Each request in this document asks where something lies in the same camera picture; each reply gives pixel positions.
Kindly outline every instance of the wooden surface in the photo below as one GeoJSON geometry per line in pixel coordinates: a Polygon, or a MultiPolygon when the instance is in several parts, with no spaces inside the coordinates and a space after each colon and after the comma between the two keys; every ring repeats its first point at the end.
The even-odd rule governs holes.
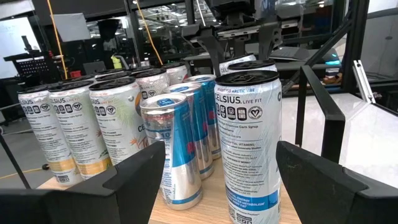
{"type": "MultiPolygon", "coordinates": [[[[214,161],[215,171],[202,182],[203,198],[193,208],[184,211],[174,211],[167,208],[161,194],[157,195],[149,224],[224,224],[232,223],[228,215],[228,205],[225,194],[223,164],[221,159],[214,161]]],[[[65,190],[55,178],[42,184],[40,189],[65,190]]],[[[285,187],[281,187],[282,215],[280,224],[301,224],[290,201],[285,187]]]]}

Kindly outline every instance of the can lid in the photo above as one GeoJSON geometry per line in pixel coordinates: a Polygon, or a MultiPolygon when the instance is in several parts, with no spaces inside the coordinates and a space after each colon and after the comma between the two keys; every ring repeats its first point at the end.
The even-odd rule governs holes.
{"type": "Polygon", "coordinates": [[[51,84],[33,86],[33,87],[25,88],[23,90],[19,90],[19,91],[17,91],[17,93],[18,94],[37,93],[37,92],[40,92],[40,91],[48,90],[51,87],[59,86],[61,84],[62,83],[58,82],[58,83],[51,83],[51,84]]]}
{"type": "Polygon", "coordinates": [[[167,109],[173,108],[187,100],[187,96],[183,93],[166,93],[153,96],[140,103],[141,109],[167,109]]]}
{"type": "Polygon", "coordinates": [[[267,83],[279,78],[274,71],[253,70],[230,73],[216,78],[217,85],[222,86],[249,86],[267,83]]]}
{"type": "Polygon", "coordinates": [[[197,82],[179,83],[169,86],[163,90],[164,93],[188,93],[201,88],[201,84],[197,82]]]}
{"type": "Polygon", "coordinates": [[[80,81],[80,82],[73,82],[73,83],[65,83],[59,86],[55,86],[52,88],[49,88],[49,92],[53,93],[53,92],[59,92],[59,91],[65,91],[65,90],[72,90],[72,89],[76,89],[76,88],[80,88],[80,87],[84,87],[84,86],[88,86],[93,84],[94,81],[80,81]]]}
{"type": "Polygon", "coordinates": [[[113,88],[118,88],[126,85],[130,85],[136,81],[135,78],[119,78],[115,80],[110,80],[106,82],[101,82],[90,86],[88,89],[91,91],[99,91],[99,90],[110,90],[113,88]]]}
{"type": "Polygon", "coordinates": [[[118,72],[118,73],[114,73],[114,74],[110,74],[110,75],[104,75],[104,76],[95,78],[95,80],[98,82],[109,81],[109,80],[114,80],[117,78],[126,77],[130,74],[131,74],[131,72],[123,71],[123,72],[118,72]]]}
{"type": "Polygon", "coordinates": [[[232,60],[236,60],[236,59],[239,59],[239,58],[248,57],[248,56],[250,56],[250,55],[253,55],[253,54],[246,54],[246,55],[242,55],[242,56],[239,56],[239,57],[233,57],[233,58],[227,59],[227,60],[225,60],[224,62],[221,62],[221,63],[230,62],[230,61],[232,61],[232,60]]]}
{"type": "Polygon", "coordinates": [[[116,73],[116,72],[122,72],[123,69],[121,68],[114,68],[114,69],[107,69],[107,70],[103,70],[100,72],[95,72],[95,75],[104,75],[104,74],[110,74],[110,73],[116,73]]]}
{"type": "Polygon", "coordinates": [[[275,61],[270,60],[255,60],[250,62],[239,62],[228,66],[230,70],[249,70],[249,69],[256,69],[256,68],[264,68],[271,65],[275,65],[275,61]]]}
{"type": "Polygon", "coordinates": [[[148,70],[148,71],[143,71],[143,72],[139,72],[139,73],[135,73],[132,74],[132,77],[136,77],[136,78],[145,78],[145,77],[151,77],[151,76],[155,76],[155,75],[160,75],[166,73],[166,69],[164,68],[154,68],[152,70],[148,70]]]}
{"type": "Polygon", "coordinates": [[[80,81],[91,79],[94,77],[95,77],[95,75],[83,75],[81,77],[67,78],[66,80],[64,80],[62,82],[64,82],[64,83],[80,82],[80,81]]]}
{"type": "Polygon", "coordinates": [[[163,65],[162,68],[168,69],[168,68],[177,68],[179,66],[184,66],[185,64],[183,62],[177,62],[177,63],[170,63],[167,65],[163,65]]]}
{"type": "Polygon", "coordinates": [[[192,77],[188,77],[186,79],[184,79],[183,82],[199,82],[199,83],[203,83],[203,82],[208,82],[208,81],[212,81],[215,80],[216,76],[215,75],[195,75],[192,77]]]}

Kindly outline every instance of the black frame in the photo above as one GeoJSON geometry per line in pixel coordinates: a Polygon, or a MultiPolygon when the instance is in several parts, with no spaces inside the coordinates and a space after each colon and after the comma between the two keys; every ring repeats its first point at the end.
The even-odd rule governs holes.
{"type": "Polygon", "coordinates": [[[338,163],[346,119],[343,112],[341,112],[308,65],[300,68],[295,144],[302,147],[307,82],[310,84],[315,98],[325,115],[321,156],[338,163]]]}

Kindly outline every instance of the blue and silver can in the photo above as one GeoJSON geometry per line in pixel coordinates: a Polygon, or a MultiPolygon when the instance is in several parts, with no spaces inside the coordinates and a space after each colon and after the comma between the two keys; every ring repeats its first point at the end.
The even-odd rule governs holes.
{"type": "Polygon", "coordinates": [[[205,101],[207,110],[207,125],[210,139],[210,151],[214,159],[221,157],[220,136],[218,134],[216,102],[214,97],[214,87],[216,85],[215,75],[195,75],[184,80],[184,82],[201,83],[205,91],[205,101]]]}
{"type": "Polygon", "coordinates": [[[214,172],[210,140],[207,130],[205,94],[200,83],[180,83],[163,90],[165,93],[184,93],[190,107],[193,140],[197,153],[200,178],[203,180],[214,172]]]}
{"type": "Polygon", "coordinates": [[[187,96],[168,93],[148,98],[141,102],[141,115],[149,143],[165,142],[160,189],[166,205],[174,210],[195,206],[203,192],[187,96]]]}

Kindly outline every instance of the silver can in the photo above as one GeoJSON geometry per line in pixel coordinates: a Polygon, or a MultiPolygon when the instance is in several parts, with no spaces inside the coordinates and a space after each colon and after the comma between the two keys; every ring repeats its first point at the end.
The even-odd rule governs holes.
{"type": "Polygon", "coordinates": [[[236,224],[278,224],[282,87],[273,71],[216,79],[215,96],[229,214],[236,224]]]}
{"type": "Polygon", "coordinates": [[[210,150],[213,160],[221,157],[220,136],[218,134],[216,102],[214,98],[214,87],[216,85],[215,75],[195,75],[184,80],[184,82],[199,82],[205,91],[206,115],[208,134],[210,138],[210,150]]]}
{"type": "Polygon", "coordinates": [[[162,68],[167,69],[170,86],[182,83],[188,77],[188,70],[183,62],[163,65],[162,68]]]}
{"type": "Polygon", "coordinates": [[[149,142],[165,143],[165,163],[160,189],[174,210],[195,206],[202,198],[187,96],[168,93],[141,102],[149,142]]]}
{"type": "Polygon", "coordinates": [[[193,140],[197,153],[200,178],[203,180],[214,172],[207,130],[205,94],[200,83],[180,83],[164,89],[165,93],[184,93],[190,107],[193,140]]]}
{"type": "Polygon", "coordinates": [[[19,103],[56,180],[62,185],[77,184],[83,179],[50,105],[48,88],[43,85],[18,92],[19,103]]]}
{"type": "Polygon", "coordinates": [[[92,84],[81,81],[49,89],[50,102],[85,180],[112,165],[90,101],[92,84]]]}
{"type": "Polygon", "coordinates": [[[247,55],[242,55],[240,57],[235,57],[235,58],[230,58],[227,59],[225,62],[220,63],[220,74],[221,75],[226,75],[229,73],[233,73],[228,66],[236,64],[236,63],[241,63],[241,62],[250,62],[250,61],[255,61],[256,56],[254,54],[247,54],[247,55]]]}
{"type": "Polygon", "coordinates": [[[140,95],[135,78],[90,86],[90,99],[113,165],[148,146],[140,116],[140,95]]]}
{"type": "Polygon", "coordinates": [[[170,83],[164,68],[154,68],[131,76],[136,78],[143,100],[162,94],[164,88],[170,83]]]}

